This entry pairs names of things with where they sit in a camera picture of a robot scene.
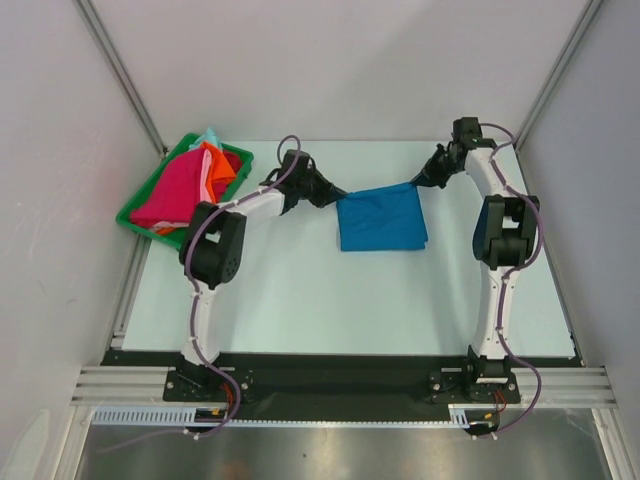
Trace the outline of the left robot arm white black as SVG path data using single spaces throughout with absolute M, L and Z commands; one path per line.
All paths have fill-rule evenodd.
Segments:
M 282 216 L 301 201 L 324 208 L 345 197 L 308 153 L 289 150 L 280 167 L 251 193 L 219 205 L 202 201 L 195 207 L 179 252 L 193 293 L 188 338 L 176 372 L 197 398 L 210 399 L 221 385 L 231 384 L 214 365 L 220 347 L 212 310 L 220 287 L 239 271 L 247 228 Z

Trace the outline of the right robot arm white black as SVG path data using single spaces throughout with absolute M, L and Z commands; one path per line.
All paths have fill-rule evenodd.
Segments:
M 472 238 L 472 253 L 480 264 L 481 294 L 478 323 L 460 372 L 454 377 L 452 398 L 488 404 L 517 394 L 511 372 L 514 354 L 509 346 L 510 312 L 520 272 L 541 253 L 539 202 L 511 186 L 495 156 L 498 147 L 439 144 L 411 184 L 446 186 L 466 173 L 483 203 Z

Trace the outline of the blue t shirt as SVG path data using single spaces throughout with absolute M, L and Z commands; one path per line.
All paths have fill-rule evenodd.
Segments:
M 420 197 L 410 183 L 348 193 L 336 208 L 343 252 L 418 251 L 429 240 Z

